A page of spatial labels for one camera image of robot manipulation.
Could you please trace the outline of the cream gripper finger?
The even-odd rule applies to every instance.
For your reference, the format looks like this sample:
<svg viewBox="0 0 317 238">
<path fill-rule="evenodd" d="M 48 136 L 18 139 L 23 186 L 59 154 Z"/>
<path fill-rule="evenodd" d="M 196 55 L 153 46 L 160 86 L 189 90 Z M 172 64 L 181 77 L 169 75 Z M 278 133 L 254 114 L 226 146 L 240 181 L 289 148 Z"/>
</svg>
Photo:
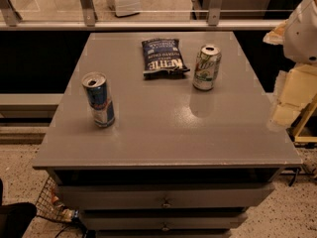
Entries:
<svg viewBox="0 0 317 238">
<path fill-rule="evenodd" d="M 278 26 L 264 35 L 263 41 L 270 45 L 282 45 L 284 42 L 284 31 L 286 21 L 281 22 Z"/>
<path fill-rule="evenodd" d="M 317 94 L 317 67 L 301 64 L 280 71 L 275 80 L 267 126 L 288 128 Z"/>
</svg>

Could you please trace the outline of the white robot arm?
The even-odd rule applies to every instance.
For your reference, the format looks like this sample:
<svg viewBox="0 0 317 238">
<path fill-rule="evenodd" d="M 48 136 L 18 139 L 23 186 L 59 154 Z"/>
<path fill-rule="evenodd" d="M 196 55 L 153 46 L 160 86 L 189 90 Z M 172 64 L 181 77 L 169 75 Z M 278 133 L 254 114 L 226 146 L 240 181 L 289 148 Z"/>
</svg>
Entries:
<svg viewBox="0 0 317 238">
<path fill-rule="evenodd" d="M 264 36 L 264 42 L 282 45 L 284 56 L 295 62 L 276 77 L 267 126 L 288 128 L 317 94 L 317 3 L 302 0 L 289 18 Z"/>
</svg>

